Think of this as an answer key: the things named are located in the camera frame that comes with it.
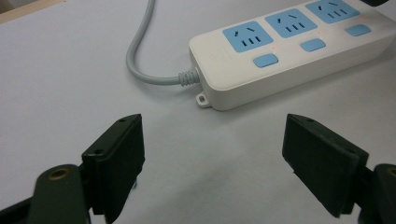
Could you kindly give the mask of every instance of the white power strip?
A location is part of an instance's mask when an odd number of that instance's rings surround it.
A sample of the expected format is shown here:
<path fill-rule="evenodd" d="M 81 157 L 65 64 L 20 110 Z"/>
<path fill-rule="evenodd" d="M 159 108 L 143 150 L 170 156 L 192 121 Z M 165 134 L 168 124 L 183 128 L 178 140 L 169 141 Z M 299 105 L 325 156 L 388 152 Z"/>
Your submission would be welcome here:
<path fill-rule="evenodd" d="M 317 0 L 194 37 L 200 107 L 228 110 L 372 60 L 396 22 L 357 0 Z"/>

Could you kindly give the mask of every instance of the outlet socket holes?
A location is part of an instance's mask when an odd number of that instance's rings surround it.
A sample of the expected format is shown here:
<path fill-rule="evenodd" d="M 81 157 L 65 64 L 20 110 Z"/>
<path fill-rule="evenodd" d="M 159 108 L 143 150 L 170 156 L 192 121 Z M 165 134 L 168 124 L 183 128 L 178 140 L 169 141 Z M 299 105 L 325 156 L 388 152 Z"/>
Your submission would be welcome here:
<path fill-rule="evenodd" d="M 225 29 L 223 33 L 233 49 L 239 53 L 274 42 L 256 21 Z"/>
<path fill-rule="evenodd" d="M 297 8 L 266 17 L 265 20 L 284 38 L 318 28 Z"/>
<path fill-rule="evenodd" d="M 321 0 L 306 7 L 329 24 L 360 15 L 358 10 L 341 0 Z"/>

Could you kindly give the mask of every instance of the power cord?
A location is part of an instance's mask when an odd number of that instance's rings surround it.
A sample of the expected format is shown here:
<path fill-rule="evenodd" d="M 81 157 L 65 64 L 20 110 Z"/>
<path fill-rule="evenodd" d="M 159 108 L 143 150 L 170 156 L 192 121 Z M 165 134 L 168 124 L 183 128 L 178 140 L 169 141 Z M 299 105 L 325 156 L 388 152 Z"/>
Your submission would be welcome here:
<path fill-rule="evenodd" d="M 195 68 L 191 70 L 179 73 L 177 77 L 152 77 L 146 74 L 141 73 L 137 70 L 136 65 L 134 64 L 134 57 L 136 55 L 136 50 L 140 44 L 140 41 L 143 38 L 148 26 L 149 20 L 151 19 L 152 11 L 154 9 L 155 0 L 148 0 L 148 7 L 146 9 L 145 16 L 143 17 L 142 23 L 140 23 L 139 29 L 134 36 L 134 39 L 131 42 L 131 45 L 128 48 L 128 52 L 126 55 L 126 65 L 131 72 L 132 75 L 137 77 L 139 80 L 146 82 L 152 85 L 159 86 L 171 86 L 171 85 L 181 85 L 187 86 L 195 83 L 199 83 L 198 72 Z"/>

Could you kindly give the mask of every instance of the gray surface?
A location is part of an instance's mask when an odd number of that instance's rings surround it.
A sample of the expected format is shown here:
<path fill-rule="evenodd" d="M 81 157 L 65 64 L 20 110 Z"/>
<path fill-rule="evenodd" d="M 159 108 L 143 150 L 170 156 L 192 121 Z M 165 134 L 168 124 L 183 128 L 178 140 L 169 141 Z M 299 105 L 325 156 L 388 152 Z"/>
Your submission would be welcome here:
<path fill-rule="evenodd" d="M 188 42 L 303 1 L 158 1 L 137 65 L 190 67 Z M 286 115 L 316 119 L 396 163 L 396 43 L 379 58 L 229 112 L 201 92 L 134 79 L 124 57 L 146 1 L 69 0 L 0 24 L 0 209 L 80 154 L 116 119 L 142 113 L 147 162 L 117 223 L 356 223 L 331 217 L 281 156 Z M 381 11 L 396 20 L 396 1 Z M 95 217 L 93 223 L 104 223 Z"/>

